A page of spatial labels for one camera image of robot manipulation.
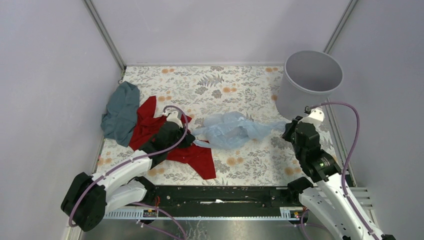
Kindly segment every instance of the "orange flower print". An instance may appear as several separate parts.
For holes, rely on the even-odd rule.
[[[103,157],[101,157],[101,158],[97,161],[97,166],[102,166],[103,164],[105,164],[105,160],[103,159]]]
[[[289,175],[289,176],[292,176],[295,172],[293,171],[293,168],[291,168],[291,167],[286,167],[286,168],[284,168],[284,172],[285,172],[285,174],[287,174],[287,175]]]
[[[228,165],[230,165],[230,166],[234,166],[234,165],[236,165],[236,159],[235,159],[234,157],[229,157],[229,158],[226,160],[226,164],[228,164]]]
[[[156,168],[152,168],[147,172],[147,175],[149,175],[150,177],[156,176],[156,174],[158,173],[158,171],[156,170]]]

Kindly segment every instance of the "floral tablecloth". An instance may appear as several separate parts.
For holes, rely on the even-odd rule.
[[[189,129],[203,126],[211,114],[238,111],[260,122],[288,121],[275,106],[283,68],[280,66],[174,66],[127,67],[123,81],[137,85],[140,103],[156,96],[156,115],[175,105],[193,120]],[[322,148],[335,156],[327,121],[321,125]],[[234,150],[213,149],[216,178],[203,180],[188,164],[166,160],[144,175],[157,185],[286,186],[303,176],[290,143],[273,130],[262,141],[251,140]],[[97,172],[127,159],[133,153],[106,139]]]

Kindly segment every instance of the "white wall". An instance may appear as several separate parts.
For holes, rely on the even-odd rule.
[[[1,0],[0,56],[0,238],[58,240],[120,70],[81,0]]]
[[[94,0],[128,65],[283,63],[324,50],[349,0]]]
[[[424,1],[360,1],[332,55],[345,73],[332,100],[358,108],[353,170],[380,226],[397,240],[423,239]],[[352,144],[354,115],[336,108]]]

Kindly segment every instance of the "metal frame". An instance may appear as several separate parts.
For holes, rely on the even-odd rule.
[[[116,63],[118,64],[119,68],[122,71],[122,75],[125,74],[125,69],[126,69],[126,65],[120,55],[120,53],[118,52],[115,44],[113,43],[111,36],[109,35],[105,25],[103,24],[99,13],[96,10],[96,7],[93,3],[92,0],[82,0],[82,2],[84,3],[84,5],[87,7],[88,12],[90,13],[91,17],[93,18],[94,23],[96,24],[97,29],[99,30],[105,44],[107,45],[107,47],[109,48],[113,58],[115,59]],[[327,45],[325,46],[323,52],[329,54],[331,52],[331,50],[333,49],[335,42],[337,41],[340,33],[342,32],[345,24],[347,23],[350,15],[352,14],[355,6],[357,5],[357,3],[359,2],[359,0],[351,0],[349,2],[349,4],[346,7],[346,10],[344,11],[340,21],[338,22],[334,32],[332,33]],[[345,143],[343,141],[343,137],[337,122],[337,118],[336,115],[334,114],[334,108],[333,106],[325,106],[325,110],[327,113],[327,116],[329,118],[329,122],[330,122],[330,127],[333,130],[332,135],[333,135],[333,142],[336,146],[336,149],[339,153],[339,156],[341,158],[341,160],[345,163],[346,162],[346,156],[347,156],[347,149],[345,146]],[[100,153],[102,150],[102,146],[103,146],[103,142],[104,140],[102,139],[101,141],[101,145],[100,148],[98,149],[98,152]],[[93,170],[95,171],[97,166],[97,161],[95,161],[95,164],[93,166]],[[356,186],[356,179],[355,176],[353,174],[352,171],[352,167],[349,164],[349,171],[350,171],[350,175],[352,178],[352,181],[354,183],[354,186]],[[375,222],[375,224],[378,226],[378,223],[376,222],[376,218],[375,218],[375,213],[374,213],[374,209],[373,206],[371,205],[371,200],[368,196],[368,192],[367,189],[364,187],[353,187],[351,188],[352,191],[358,190],[359,192],[357,193],[360,198],[362,198],[362,200],[366,199],[366,202],[368,204],[363,205],[362,207],[364,208],[365,211],[367,211],[369,213],[369,216],[373,219],[373,221]],[[66,228],[66,234],[64,236],[65,240],[79,240],[81,237],[81,229],[79,227],[67,227]]]
[[[355,9],[355,6],[359,0],[350,0],[349,4],[346,7],[346,10],[344,10],[343,15],[340,18],[340,21],[338,22],[337,26],[335,27],[334,32],[332,33],[330,39],[328,40],[327,45],[324,48],[324,53],[330,54],[331,50],[333,49],[334,44],[337,41],[337,38],[339,37],[340,33],[343,30],[343,27],[347,23],[349,17],[351,16],[352,12]]]
[[[82,0],[82,2],[87,7],[87,10],[90,13],[98,31],[100,32],[100,35],[104,40],[104,43],[107,45],[107,48],[109,48],[110,53],[112,54],[113,58],[115,59],[116,63],[118,64],[119,68],[121,69],[122,75],[123,75],[125,73],[125,68],[126,68],[124,60],[122,60],[122,57],[121,57],[120,53],[118,52],[118,49],[115,46],[114,42],[112,41],[112,38],[108,33],[108,30],[106,30],[106,27],[103,24],[103,21],[100,18],[100,15],[97,12],[96,7],[93,4],[93,1],[92,0]]]

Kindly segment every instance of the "white bracket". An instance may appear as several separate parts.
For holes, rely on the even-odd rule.
[[[110,175],[106,176],[102,180],[100,180],[97,184],[99,186],[104,185],[104,190],[106,191],[106,199],[113,194],[113,192],[118,189],[120,186],[127,184],[132,178],[147,172],[152,167],[152,160],[148,157],[133,160],[136,157],[146,155],[144,151],[136,150],[131,155],[131,162],[126,165],[118,168]],[[93,179],[97,179],[100,176],[104,176],[104,173],[94,173],[92,176]]]
[[[299,123],[313,124],[315,128],[318,128],[323,121],[324,121],[323,109],[320,107],[317,107],[317,108],[314,108],[308,116],[302,118],[299,121]]]
[[[130,203],[140,202],[145,197],[146,192],[145,186],[136,180],[120,186],[106,199],[105,214]]]
[[[179,112],[176,110],[165,110],[165,112],[163,113],[164,116],[166,116],[166,121],[168,122],[174,122],[176,124],[178,124],[178,126],[180,128],[183,127],[183,122],[181,122],[181,120],[178,118],[178,114]]]

